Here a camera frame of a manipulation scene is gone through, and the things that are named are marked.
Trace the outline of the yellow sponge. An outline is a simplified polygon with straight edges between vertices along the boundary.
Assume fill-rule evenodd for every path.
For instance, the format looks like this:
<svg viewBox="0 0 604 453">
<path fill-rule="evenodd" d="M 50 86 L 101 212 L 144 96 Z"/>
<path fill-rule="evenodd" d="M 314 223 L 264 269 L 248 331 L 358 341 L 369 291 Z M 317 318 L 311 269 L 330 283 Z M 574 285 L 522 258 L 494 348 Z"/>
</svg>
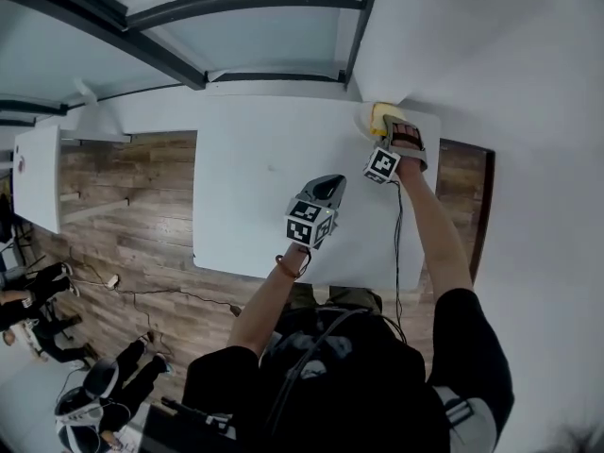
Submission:
<svg viewBox="0 0 604 453">
<path fill-rule="evenodd" d="M 385 116 L 405 120 L 402 110 L 392 104 L 375 103 L 370 117 L 370 133 L 374 136 L 386 137 L 388 129 L 384 120 Z"/>
</svg>

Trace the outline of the white plate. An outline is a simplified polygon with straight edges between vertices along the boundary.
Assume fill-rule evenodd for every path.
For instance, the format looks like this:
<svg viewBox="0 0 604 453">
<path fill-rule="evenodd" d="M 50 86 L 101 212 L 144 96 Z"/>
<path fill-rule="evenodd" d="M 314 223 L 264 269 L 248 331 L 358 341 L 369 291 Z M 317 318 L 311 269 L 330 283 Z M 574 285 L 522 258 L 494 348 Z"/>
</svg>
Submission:
<svg viewBox="0 0 604 453">
<path fill-rule="evenodd" d="M 373 141 L 375 136 L 371 132 L 373 102 L 363 102 L 356 106 L 353 121 L 359 133 L 369 141 Z"/>
</svg>

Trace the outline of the person's right forearm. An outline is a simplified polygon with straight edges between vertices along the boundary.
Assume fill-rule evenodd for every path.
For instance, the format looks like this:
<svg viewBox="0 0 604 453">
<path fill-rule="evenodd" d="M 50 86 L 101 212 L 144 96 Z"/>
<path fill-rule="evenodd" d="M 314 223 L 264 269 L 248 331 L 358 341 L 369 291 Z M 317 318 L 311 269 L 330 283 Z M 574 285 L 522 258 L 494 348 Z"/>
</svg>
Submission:
<svg viewBox="0 0 604 453">
<path fill-rule="evenodd" d="M 452 290 L 472 292 L 473 282 L 461 237 L 427 184 L 420 161 L 403 157 L 397 166 L 397 174 L 411 201 L 434 302 Z"/>
</svg>

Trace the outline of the person's left forearm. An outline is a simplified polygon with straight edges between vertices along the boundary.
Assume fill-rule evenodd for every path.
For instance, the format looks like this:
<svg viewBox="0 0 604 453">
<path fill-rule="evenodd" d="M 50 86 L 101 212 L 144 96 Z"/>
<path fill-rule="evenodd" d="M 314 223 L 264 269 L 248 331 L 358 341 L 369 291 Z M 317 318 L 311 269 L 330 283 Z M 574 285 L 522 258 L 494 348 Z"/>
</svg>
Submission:
<svg viewBox="0 0 604 453">
<path fill-rule="evenodd" d="M 259 358 L 269 344 L 289 293 L 310 261 L 310 250 L 291 243 L 284 255 L 276 256 L 269 276 L 235 319 L 226 346 L 251 350 Z"/>
</svg>

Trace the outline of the black equipment case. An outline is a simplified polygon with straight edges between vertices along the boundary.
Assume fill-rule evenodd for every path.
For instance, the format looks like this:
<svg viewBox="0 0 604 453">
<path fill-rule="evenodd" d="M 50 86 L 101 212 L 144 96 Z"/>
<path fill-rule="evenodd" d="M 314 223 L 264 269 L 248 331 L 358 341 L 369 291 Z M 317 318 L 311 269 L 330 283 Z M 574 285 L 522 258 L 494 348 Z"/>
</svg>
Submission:
<svg viewBox="0 0 604 453">
<path fill-rule="evenodd" d="M 231 417 L 208 414 L 164 396 L 146 415 L 138 453 L 245 453 Z"/>
</svg>

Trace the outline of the small white table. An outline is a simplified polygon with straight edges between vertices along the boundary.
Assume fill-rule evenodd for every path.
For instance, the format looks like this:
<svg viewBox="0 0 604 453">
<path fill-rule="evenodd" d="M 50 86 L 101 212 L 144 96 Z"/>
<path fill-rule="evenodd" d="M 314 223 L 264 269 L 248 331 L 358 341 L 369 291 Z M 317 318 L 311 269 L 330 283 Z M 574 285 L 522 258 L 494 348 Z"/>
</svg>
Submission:
<svg viewBox="0 0 604 453">
<path fill-rule="evenodd" d="M 20 157 L 25 169 L 17 170 Z M 16 136 L 13 154 L 14 212 L 28 222 L 59 233 L 60 130 L 58 126 L 36 128 Z"/>
</svg>

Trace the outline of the person's olive trousers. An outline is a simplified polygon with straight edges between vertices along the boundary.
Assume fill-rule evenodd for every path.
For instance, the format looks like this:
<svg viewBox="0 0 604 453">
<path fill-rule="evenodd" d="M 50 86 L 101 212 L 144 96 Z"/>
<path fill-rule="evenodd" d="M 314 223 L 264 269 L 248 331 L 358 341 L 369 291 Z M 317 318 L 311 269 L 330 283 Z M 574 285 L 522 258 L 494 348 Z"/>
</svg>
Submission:
<svg viewBox="0 0 604 453">
<path fill-rule="evenodd" d="M 345 309 L 368 309 L 376 313 L 383 312 L 383 303 L 379 295 L 366 288 L 330 286 L 328 299 L 319 304 L 314 296 L 314 289 L 308 283 L 296 282 L 288 296 L 285 311 L 316 308 L 338 307 Z"/>
</svg>

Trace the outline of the person's black shirt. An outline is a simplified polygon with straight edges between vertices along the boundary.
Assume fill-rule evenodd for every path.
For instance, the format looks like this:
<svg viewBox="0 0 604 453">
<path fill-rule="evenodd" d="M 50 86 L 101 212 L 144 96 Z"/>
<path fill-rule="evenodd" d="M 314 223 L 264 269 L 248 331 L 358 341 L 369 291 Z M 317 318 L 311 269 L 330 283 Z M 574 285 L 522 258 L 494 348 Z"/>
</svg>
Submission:
<svg viewBox="0 0 604 453">
<path fill-rule="evenodd" d="M 231 346 L 193 361 L 183 402 L 229 415 L 256 453 L 450 453 L 465 433 L 491 453 L 512 377 L 473 292 L 438 300 L 433 348 L 426 366 L 369 311 L 289 310 L 259 358 Z"/>
</svg>

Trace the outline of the person's right hand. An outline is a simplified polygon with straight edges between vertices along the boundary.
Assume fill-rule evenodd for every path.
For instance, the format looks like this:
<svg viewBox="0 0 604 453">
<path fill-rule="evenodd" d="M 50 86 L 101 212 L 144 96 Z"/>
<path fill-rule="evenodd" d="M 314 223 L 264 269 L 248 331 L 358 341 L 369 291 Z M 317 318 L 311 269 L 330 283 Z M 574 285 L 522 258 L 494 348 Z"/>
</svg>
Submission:
<svg viewBox="0 0 604 453">
<path fill-rule="evenodd" d="M 409 123 L 394 123 L 391 145 L 400 148 L 423 150 L 424 145 L 417 127 Z"/>
</svg>

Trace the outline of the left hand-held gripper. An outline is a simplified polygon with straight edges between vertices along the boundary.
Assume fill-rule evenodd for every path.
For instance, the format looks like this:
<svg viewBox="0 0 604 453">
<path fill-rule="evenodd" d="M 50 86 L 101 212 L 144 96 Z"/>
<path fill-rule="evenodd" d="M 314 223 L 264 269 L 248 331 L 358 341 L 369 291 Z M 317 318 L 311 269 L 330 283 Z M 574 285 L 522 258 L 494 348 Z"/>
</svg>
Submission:
<svg viewBox="0 0 604 453">
<path fill-rule="evenodd" d="M 286 237 L 293 243 L 318 250 L 336 227 L 346 184 L 343 175 L 320 176 L 309 181 L 288 205 Z"/>
</svg>

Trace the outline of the black window frame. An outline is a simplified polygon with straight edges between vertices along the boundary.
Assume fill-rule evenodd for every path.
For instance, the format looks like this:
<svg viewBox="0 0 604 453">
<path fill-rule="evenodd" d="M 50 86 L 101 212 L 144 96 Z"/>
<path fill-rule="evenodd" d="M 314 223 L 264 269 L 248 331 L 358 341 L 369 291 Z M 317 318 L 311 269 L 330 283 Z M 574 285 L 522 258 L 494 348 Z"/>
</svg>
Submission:
<svg viewBox="0 0 604 453">
<path fill-rule="evenodd" d="M 348 88 L 375 0 L 0 0 L 0 126 L 228 82 Z"/>
</svg>

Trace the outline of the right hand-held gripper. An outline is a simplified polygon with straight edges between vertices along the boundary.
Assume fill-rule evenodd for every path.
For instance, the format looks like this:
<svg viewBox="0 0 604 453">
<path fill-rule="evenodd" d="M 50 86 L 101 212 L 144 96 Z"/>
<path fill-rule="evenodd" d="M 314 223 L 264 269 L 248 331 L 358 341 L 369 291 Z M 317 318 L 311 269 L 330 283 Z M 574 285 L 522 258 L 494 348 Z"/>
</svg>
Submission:
<svg viewBox="0 0 604 453">
<path fill-rule="evenodd" d="M 394 178 L 398 163 L 401 159 L 414 159 L 415 161 L 418 161 L 420 170 L 424 173 L 428 168 L 425 146 L 423 150 L 413 150 L 391 145 L 393 124 L 411 123 L 407 120 L 400 120 L 390 116 L 385 116 L 384 120 L 387 125 L 388 135 L 386 137 L 377 136 L 373 151 L 363 168 L 363 175 L 376 183 L 390 182 Z"/>
</svg>

